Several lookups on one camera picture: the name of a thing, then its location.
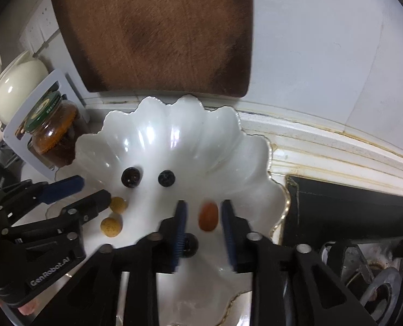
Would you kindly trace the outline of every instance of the metal bolt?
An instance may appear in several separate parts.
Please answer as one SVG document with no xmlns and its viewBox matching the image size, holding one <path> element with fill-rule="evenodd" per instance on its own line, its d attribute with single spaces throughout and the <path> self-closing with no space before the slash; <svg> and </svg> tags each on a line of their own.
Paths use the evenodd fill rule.
<svg viewBox="0 0 403 326">
<path fill-rule="evenodd" d="M 113 249 L 114 248 L 111 244 L 104 244 L 99 248 L 99 252 L 102 254 L 109 254 L 110 252 L 112 252 Z"/>
<path fill-rule="evenodd" d="M 307 254 L 307 252 L 311 251 L 311 246 L 307 244 L 300 244 L 296 246 L 296 250 L 301 254 Z"/>
<path fill-rule="evenodd" d="M 160 232 L 153 232 L 147 236 L 147 239 L 151 241 L 160 241 L 162 240 L 162 234 Z"/>
<path fill-rule="evenodd" d="M 69 234 L 67 234 L 67 239 L 69 240 L 75 240 L 78 237 L 78 234 L 76 234 L 75 232 L 70 232 Z"/>
<path fill-rule="evenodd" d="M 246 238 L 251 241 L 261 240 L 262 234 L 258 232 L 250 232 L 246 235 Z"/>
</svg>

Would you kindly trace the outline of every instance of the dark round fruit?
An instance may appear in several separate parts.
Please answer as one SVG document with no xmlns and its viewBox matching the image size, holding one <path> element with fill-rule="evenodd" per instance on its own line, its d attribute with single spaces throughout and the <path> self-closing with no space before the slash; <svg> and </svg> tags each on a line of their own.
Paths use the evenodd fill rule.
<svg viewBox="0 0 403 326">
<path fill-rule="evenodd" d="M 125 169 L 122 174 L 122 184 L 128 188 L 133 189 L 138 186 L 141 181 L 141 173 L 137 168 L 131 166 Z"/>
<path fill-rule="evenodd" d="M 157 180 L 163 187 L 169 187 L 174 184 L 176 177 L 171 170 L 164 170 L 161 174 L 159 174 Z"/>
<path fill-rule="evenodd" d="M 185 246 L 183 247 L 182 257 L 188 258 L 196 254 L 198 250 L 198 239 L 194 234 L 185 234 Z"/>
</svg>

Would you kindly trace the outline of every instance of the glass jar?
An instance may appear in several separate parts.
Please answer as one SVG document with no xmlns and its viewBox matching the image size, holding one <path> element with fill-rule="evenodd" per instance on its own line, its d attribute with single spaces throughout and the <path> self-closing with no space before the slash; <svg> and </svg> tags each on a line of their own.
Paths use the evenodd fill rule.
<svg viewBox="0 0 403 326">
<path fill-rule="evenodd" d="M 61 97 L 59 91 L 48 94 L 25 122 L 35 151 L 57 167 L 72 164 L 75 144 L 88 127 L 76 105 Z"/>
</svg>

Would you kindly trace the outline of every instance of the white wall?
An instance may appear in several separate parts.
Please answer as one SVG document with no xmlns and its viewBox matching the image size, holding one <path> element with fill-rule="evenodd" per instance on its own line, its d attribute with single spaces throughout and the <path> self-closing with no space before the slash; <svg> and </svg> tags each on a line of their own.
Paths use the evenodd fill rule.
<svg viewBox="0 0 403 326">
<path fill-rule="evenodd" d="M 5 64 L 40 0 L 13 0 L 0 18 Z M 39 52 L 68 75 L 87 104 L 173 100 L 175 93 L 88 92 L 57 32 Z M 403 7 L 397 0 L 254 0 L 250 88 L 209 106 L 291 118 L 361 138 L 403 156 Z"/>
</svg>

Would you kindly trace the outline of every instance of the cutting board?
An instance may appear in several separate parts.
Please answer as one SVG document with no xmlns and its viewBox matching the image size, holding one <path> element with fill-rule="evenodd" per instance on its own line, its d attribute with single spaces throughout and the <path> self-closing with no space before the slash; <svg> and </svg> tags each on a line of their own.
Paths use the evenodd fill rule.
<svg viewBox="0 0 403 326">
<path fill-rule="evenodd" d="M 242 97 L 253 0 L 52 0 L 87 89 Z"/>
</svg>

